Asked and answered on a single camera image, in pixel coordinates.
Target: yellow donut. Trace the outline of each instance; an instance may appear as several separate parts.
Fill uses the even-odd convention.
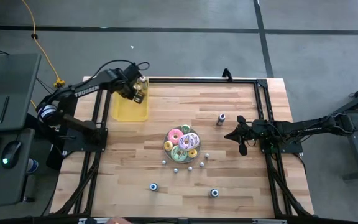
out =
[[[172,150],[172,147],[173,147],[173,144],[171,141],[166,141],[164,143],[164,149],[167,150],[167,151],[171,151]]]
[[[196,149],[192,149],[190,151],[188,151],[187,156],[190,158],[194,158],[197,156],[197,150]]]

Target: green donut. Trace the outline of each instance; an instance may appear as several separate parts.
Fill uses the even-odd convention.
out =
[[[185,124],[180,127],[180,130],[183,132],[183,134],[187,134],[190,132],[191,128],[189,125]]]
[[[178,146],[174,146],[171,150],[171,158],[177,162],[183,162],[187,158],[187,152],[181,150]]]

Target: frosted donut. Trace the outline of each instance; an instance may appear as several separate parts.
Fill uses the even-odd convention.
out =
[[[196,133],[189,134],[194,139],[194,146],[197,147],[200,144],[200,137]]]
[[[187,154],[188,154],[188,157],[194,158],[194,157],[197,156],[197,150],[196,150],[196,149],[192,149],[192,150],[188,151]]]
[[[191,128],[189,125],[185,124],[180,127],[180,130],[183,132],[183,134],[187,134],[190,132]]]
[[[190,134],[185,134],[179,139],[178,146],[184,151],[189,151],[195,148],[195,140]]]
[[[183,162],[187,158],[187,152],[181,150],[178,146],[174,146],[171,150],[171,158],[177,162]]]
[[[172,150],[172,147],[173,147],[173,144],[171,141],[166,141],[164,143],[164,149],[167,150],[167,151],[171,151]]]
[[[172,144],[178,144],[178,141],[182,136],[182,131],[180,131],[179,129],[172,129],[168,132],[168,141],[171,141]]]

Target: computer mouse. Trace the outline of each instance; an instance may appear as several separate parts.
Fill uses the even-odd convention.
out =
[[[16,140],[6,144],[1,155],[1,164],[3,168],[10,169],[17,164],[17,160],[19,160],[21,146],[22,143]]]

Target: gray floor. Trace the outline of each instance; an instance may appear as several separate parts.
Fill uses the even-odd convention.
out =
[[[266,29],[358,30],[357,0],[260,0]],[[28,0],[38,25],[101,27],[257,28],[252,0]],[[30,24],[20,0],[0,0],[0,24]],[[59,74],[76,83],[107,60],[148,61],[146,75],[266,77],[258,34],[38,32]],[[0,50],[39,52],[30,31],[0,31]],[[358,90],[358,36],[268,35],[275,77],[284,78],[295,121],[324,116]],[[55,81],[43,59],[39,78]],[[33,100],[45,91],[36,86]],[[324,134],[304,143],[315,213],[358,221],[358,180],[347,140]],[[46,170],[34,178],[38,201],[1,207],[0,218],[40,215],[56,179]]]

